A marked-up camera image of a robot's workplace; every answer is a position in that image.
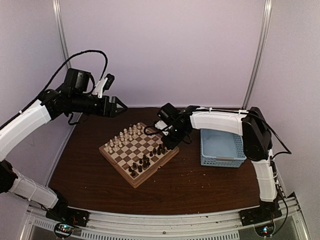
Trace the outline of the eleventh dark chess piece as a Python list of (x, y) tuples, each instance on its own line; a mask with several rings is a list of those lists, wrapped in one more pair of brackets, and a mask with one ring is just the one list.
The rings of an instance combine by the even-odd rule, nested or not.
[(161, 148), (161, 153), (162, 153), (162, 154), (165, 154), (165, 153), (166, 153), (166, 148), (165, 148), (164, 146)]

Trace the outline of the wooden chess board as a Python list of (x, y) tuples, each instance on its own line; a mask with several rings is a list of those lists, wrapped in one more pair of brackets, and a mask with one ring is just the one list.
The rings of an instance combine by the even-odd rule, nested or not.
[[(144, 129), (144, 134), (146, 135), (146, 143), (139, 149), (135, 151), (128, 150), (123, 152), (119, 150), (115, 153), (109, 154), (102, 149), (102, 146), (99, 148), (99, 152), (104, 156), (104, 158), (116, 169), (118, 173), (133, 187), (137, 188), (142, 183), (144, 183), (149, 177), (156, 173), (161, 167), (163, 167), (169, 160), (175, 157), (180, 149), (175, 147), (170, 150), (165, 147), (165, 154), (149, 156), (150, 151), (153, 151), (154, 148), (159, 149), (159, 144), (163, 142), (161, 140), (162, 134), (154, 134), (155, 130), (153, 129)], [(146, 155), (150, 159), (150, 165), (146, 168), (143, 167), (143, 164), (139, 163), (139, 160), (143, 160), (143, 155)], [(137, 164), (137, 168), (133, 168), (133, 163)], [(142, 172), (138, 171), (138, 166), (142, 166)], [(135, 176), (132, 176), (132, 173), (129, 172), (128, 168), (131, 167), (133, 171), (136, 172)]]

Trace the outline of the light blue plastic basket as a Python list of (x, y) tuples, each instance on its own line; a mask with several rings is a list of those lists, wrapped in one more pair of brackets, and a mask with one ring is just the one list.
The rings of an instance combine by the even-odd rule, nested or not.
[(212, 129), (200, 130), (202, 166), (239, 168), (246, 159), (240, 135)]

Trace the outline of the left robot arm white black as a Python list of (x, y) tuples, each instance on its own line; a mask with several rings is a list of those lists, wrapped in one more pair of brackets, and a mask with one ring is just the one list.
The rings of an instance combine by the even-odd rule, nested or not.
[(1, 193), (10, 192), (36, 202), (61, 222), (72, 218), (67, 200), (56, 190), (36, 183), (18, 172), (6, 157), (22, 140), (60, 115), (83, 113), (114, 118), (127, 110), (127, 106), (116, 96), (104, 95), (104, 91), (109, 90), (114, 82), (114, 75), (108, 73), (88, 91), (89, 81), (93, 79), (90, 72), (68, 69), (64, 82), (57, 89), (42, 91), (34, 103), (0, 130)]

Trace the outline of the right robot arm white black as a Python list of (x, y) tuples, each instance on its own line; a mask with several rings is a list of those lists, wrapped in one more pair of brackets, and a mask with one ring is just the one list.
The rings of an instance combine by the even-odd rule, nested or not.
[(259, 220), (268, 220), (277, 210), (277, 168), (274, 162), (272, 136), (275, 131), (266, 122), (261, 110), (217, 109), (190, 105), (178, 110), (171, 103), (160, 108), (160, 120), (155, 128), (164, 134), (162, 142), (169, 150), (175, 148), (192, 130), (216, 130), (242, 138), (243, 151), (253, 164), (259, 186), (260, 206), (256, 210)]

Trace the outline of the row of white chess pieces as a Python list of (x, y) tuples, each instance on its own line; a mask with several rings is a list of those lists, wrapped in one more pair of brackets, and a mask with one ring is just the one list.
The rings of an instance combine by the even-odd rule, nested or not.
[(128, 128), (124, 128), (119, 135), (116, 135), (113, 139), (110, 139), (107, 143), (102, 146), (110, 155), (118, 151), (124, 153), (128, 150), (134, 152), (141, 148), (145, 143), (144, 129), (146, 125), (142, 122), (130, 125)]

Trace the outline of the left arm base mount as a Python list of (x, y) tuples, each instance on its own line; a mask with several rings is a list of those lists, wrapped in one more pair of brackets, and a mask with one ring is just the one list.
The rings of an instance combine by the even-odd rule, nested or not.
[(46, 212), (45, 217), (71, 226), (86, 227), (89, 215), (90, 213), (88, 211), (68, 208), (64, 216), (58, 216), (57, 213), (49, 210)]

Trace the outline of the left aluminium frame post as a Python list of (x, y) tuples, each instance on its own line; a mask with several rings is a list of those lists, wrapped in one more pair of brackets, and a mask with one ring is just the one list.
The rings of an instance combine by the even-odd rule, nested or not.
[(61, 11), (61, 1), (60, 0), (52, 0), (52, 7), (53, 7), (53, 15), (56, 22), (58, 38), (60, 42), (60, 48), (62, 57), (64, 60), (70, 57), (67, 38), (64, 29), (62, 11)]

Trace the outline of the aluminium frame post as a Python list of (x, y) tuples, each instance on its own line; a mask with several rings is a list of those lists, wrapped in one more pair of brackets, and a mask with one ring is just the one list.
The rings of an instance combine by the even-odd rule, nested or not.
[(53, 15), (56, 22), (58, 38), (60, 42), (60, 48), (62, 57), (64, 60), (70, 57), (67, 38), (64, 29), (62, 11), (61, 11), (61, 1), (60, 0), (52, 0), (52, 7), (53, 7)]
[(246, 90), (246, 94), (242, 103), (242, 109), (246, 109), (249, 105), (250, 99), (252, 97), (254, 86), (256, 83), (256, 80), (259, 75), (259, 70), (263, 58), (264, 49), (267, 43), (267, 38), (269, 34), (270, 29), (270, 22), (272, 17), (272, 7), (273, 7), (273, 1), (272, 0), (265, 0), (264, 1), (264, 8), (263, 8), (263, 15), (262, 15), (262, 21), (261, 21), (261, 27), (260, 27), (260, 34), (256, 49), (256, 54), (253, 62), (252, 71), (250, 74), (249, 84)]

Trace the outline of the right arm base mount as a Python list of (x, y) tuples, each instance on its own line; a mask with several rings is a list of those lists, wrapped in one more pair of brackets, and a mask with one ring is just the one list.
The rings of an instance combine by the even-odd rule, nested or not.
[(270, 222), (275, 218), (281, 217), (280, 209), (267, 209), (261, 206), (255, 208), (244, 209), (239, 212), (242, 226), (256, 225), (264, 222)]

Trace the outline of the front aluminium rail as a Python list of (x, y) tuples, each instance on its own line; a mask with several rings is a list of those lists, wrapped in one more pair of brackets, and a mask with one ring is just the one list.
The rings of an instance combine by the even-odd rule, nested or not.
[[(180, 215), (136, 215), (87, 210), (85, 227), (79, 226), (66, 240), (311, 240), (297, 198), (279, 201), (283, 216), (271, 221), (272, 237), (261, 237), (256, 229), (269, 222), (243, 225), (240, 211)], [(54, 233), (57, 221), (46, 218), (46, 212), (35, 203), (28, 206), (18, 240), (61, 240)]]

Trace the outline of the right aluminium frame post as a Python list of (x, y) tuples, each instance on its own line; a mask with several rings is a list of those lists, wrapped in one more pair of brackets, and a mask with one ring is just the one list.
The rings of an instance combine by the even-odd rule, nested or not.
[(254, 86), (256, 83), (256, 80), (259, 75), (259, 70), (263, 58), (264, 49), (267, 43), (267, 38), (269, 34), (270, 29), (270, 22), (272, 17), (272, 7), (273, 7), (273, 1), (272, 0), (265, 0), (264, 1), (264, 8), (263, 8), (263, 15), (262, 15), (262, 21), (261, 21), (261, 27), (260, 27), (260, 34), (256, 49), (256, 54), (253, 62), (252, 71), (250, 74), (249, 84), (246, 90), (246, 94), (242, 103), (242, 109), (246, 109), (249, 105), (250, 99), (252, 97)]

